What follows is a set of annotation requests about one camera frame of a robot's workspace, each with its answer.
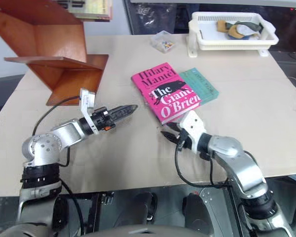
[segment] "pink book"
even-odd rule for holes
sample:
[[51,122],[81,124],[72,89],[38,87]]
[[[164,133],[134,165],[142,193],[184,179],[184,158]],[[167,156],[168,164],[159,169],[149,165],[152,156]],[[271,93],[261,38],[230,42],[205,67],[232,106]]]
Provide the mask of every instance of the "pink book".
[[200,106],[201,99],[168,63],[132,76],[161,124]]

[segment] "teal book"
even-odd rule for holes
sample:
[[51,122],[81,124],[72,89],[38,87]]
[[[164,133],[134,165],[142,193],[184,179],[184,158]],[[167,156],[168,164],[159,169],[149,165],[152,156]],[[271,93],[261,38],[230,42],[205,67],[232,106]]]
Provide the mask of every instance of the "teal book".
[[219,92],[196,68],[180,73],[180,77],[201,98],[201,105],[217,98]]

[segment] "beige tabletop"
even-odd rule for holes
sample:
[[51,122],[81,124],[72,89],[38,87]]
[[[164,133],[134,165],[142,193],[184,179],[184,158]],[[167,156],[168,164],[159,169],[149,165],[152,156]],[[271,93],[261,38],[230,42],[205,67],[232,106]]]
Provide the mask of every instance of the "beige tabletop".
[[[257,51],[201,51],[187,56],[185,36],[175,35],[173,51],[162,54],[149,36],[88,37],[89,54],[109,54],[96,107],[137,104],[133,115],[116,129],[92,135],[72,147],[69,167],[61,177],[73,192],[132,189],[180,184],[174,144],[131,82],[130,77],[168,62],[178,72],[196,67],[220,92],[196,111],[210,134],[237,138],[257,159],[266,177],[296,173],[296,89],[272,56]],[[21,183],[21,145],[35,122],[48,110],[51,91],[28,71],[0,113],[0,196],[17,196]],[[39,126],[44,133],[82,114],[77,106],[55,109]],[[62,154],[65,162],[66,152]],[[183,175],[192,182],[209,181],[209,164],[190,151],[179,155]],[[215,163],[214,180],[225,172]]]

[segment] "wall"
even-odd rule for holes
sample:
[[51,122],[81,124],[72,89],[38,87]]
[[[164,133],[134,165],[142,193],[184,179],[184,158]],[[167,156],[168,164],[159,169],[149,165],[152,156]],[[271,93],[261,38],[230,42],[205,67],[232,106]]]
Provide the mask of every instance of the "wall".
[[[86,36],[129,35],[122,0],[113,0],[113,19],[111,22],[85,22]],[[24,74],[27,66],[20,63],[5,62],[4,57],[15,57],[15,53],[0,37],[0,78]]]

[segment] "white plastic basket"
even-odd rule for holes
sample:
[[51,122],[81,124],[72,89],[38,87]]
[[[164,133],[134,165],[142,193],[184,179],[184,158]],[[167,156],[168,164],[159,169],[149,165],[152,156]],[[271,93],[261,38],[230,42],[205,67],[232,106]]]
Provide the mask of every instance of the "white plastic basket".
[[[201,50],[261,50],[269,49],[271,45],[278,42],[275,27],[257,13],[194,12],[192,20],[197,21],[200,34],[196,35]],[[231,24],[237,21],[249,21],[261,24],[263,30],[259,35],[259,39],[232,40],[229,39],[227,33],[217,31],[218,20],[225,20]]]

